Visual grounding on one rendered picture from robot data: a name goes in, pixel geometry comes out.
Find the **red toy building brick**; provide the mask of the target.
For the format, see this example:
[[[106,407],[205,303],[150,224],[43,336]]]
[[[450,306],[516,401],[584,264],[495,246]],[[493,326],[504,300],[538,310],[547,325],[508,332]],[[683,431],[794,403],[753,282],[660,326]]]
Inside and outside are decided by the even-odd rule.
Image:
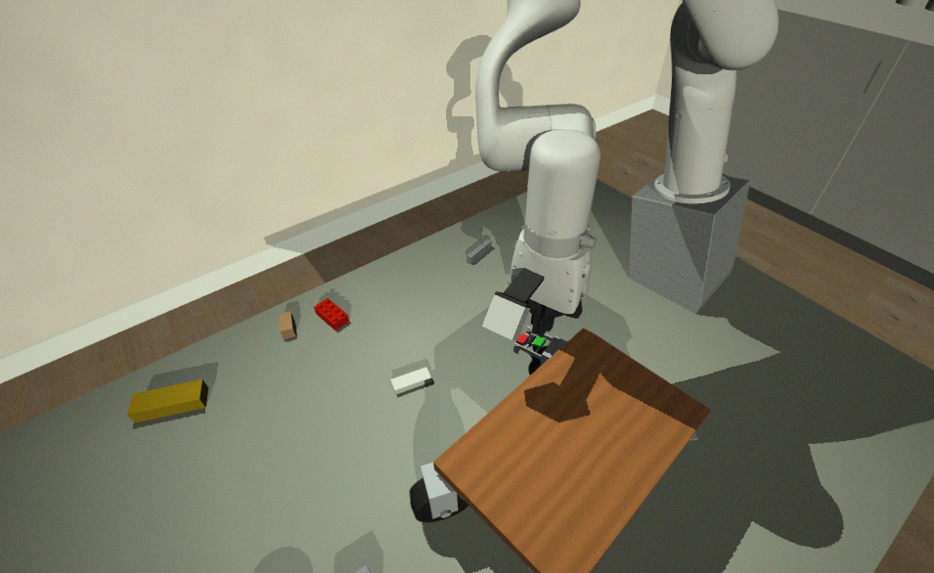
[[[348,315],[338,306],[326,298],[314,307],[316,314],[322,318],[326,324],[330,325],[335,331],[349,322]]]

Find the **yellow rectangular block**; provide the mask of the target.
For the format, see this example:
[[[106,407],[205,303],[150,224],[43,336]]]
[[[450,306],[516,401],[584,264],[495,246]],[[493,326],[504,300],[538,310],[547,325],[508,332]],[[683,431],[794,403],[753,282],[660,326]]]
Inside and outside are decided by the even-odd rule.
[[[203,379],[132,395],[128,416],[134,422],[172,416],[206,408],[208,385]]]

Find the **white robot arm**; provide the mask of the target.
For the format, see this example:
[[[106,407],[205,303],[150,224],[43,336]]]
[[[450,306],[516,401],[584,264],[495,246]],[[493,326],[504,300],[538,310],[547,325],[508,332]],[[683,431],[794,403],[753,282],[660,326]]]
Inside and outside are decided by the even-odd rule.
[[[574,20],[580,0],[507,1],[507,17],[478,65],[478,152],[492,170],[529,170],[524,240],[539,254],[565,257],[597,243],[588,232],[600,167],[595,121],[585,107],[574,104],[501,108],[499,82],[511,55]],[[680,5],[670,32],[665,168],[654,181],[659,196],[706,203],[728,194],[731,184],[722,173],[736,71],[760,62],[777,35],[775,0],[684,0]],[[526,302],[543,280],[523,268],[504,292],[495,292],[482,326],[518,339],[531,308]]]

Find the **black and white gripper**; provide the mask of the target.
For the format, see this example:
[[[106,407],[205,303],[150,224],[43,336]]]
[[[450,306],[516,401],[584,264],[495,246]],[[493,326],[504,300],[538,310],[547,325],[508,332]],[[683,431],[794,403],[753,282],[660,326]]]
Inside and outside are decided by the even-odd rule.
[[[591,275],[589,247],[565,257],[545,256],[529,248],[524,240],[523,229],[513,254],[511,283],[523,268],[544,276],[542,283],[526,302],[532,305],[529,308],[529,313],[532,314],[532,333],[538,333],[542,337],[546,331],[552,329],[556,317],[580,317],[580,298],[585,299],[587,295]]]

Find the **brown wooden dolly with black wheels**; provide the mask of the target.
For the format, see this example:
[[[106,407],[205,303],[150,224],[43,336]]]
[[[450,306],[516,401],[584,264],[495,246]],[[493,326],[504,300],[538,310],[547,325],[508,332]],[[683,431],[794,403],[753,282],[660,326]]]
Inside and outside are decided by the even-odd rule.
[[[591,573],[711,410],[586,328],[531,332],[529,377],[421,466],[410,504],[470,506],[533,573]]]

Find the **tan wooden block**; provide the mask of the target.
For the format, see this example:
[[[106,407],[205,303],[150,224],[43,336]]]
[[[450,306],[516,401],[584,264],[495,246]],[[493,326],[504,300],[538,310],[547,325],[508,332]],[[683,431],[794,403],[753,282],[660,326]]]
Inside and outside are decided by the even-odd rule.
[[[291,311],[286,311],[286,313],[279,314],[279,324],[280,333],[283,336],[283,339],[291,338],[296,335],[294,318]]]

